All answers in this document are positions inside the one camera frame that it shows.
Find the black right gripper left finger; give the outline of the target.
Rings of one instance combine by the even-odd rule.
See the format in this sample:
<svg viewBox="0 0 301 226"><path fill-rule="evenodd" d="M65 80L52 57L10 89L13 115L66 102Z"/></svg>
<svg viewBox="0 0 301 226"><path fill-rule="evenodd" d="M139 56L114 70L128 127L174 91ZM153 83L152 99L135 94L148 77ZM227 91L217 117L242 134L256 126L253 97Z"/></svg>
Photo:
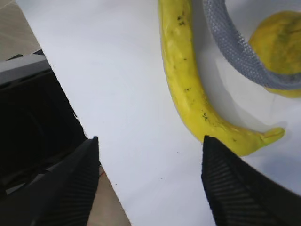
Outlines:
<svg viewBox="0 0 301 226"><path fill-rule="evenodd" d="M0 203L2 226L85 226L99 182L98 138L87 139L52 171Z"/></svg>

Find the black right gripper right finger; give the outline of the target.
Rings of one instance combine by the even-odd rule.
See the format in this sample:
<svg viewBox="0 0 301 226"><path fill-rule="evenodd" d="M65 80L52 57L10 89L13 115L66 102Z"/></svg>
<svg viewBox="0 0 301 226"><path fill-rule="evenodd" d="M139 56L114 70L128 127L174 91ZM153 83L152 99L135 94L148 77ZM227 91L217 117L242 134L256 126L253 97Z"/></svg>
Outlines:
<svg viewBox="0 0 301 226"><path fill-rule="evenodd" d="M201 179L218 226L299 226L300 195L277 184L205 136Z"/></svg>

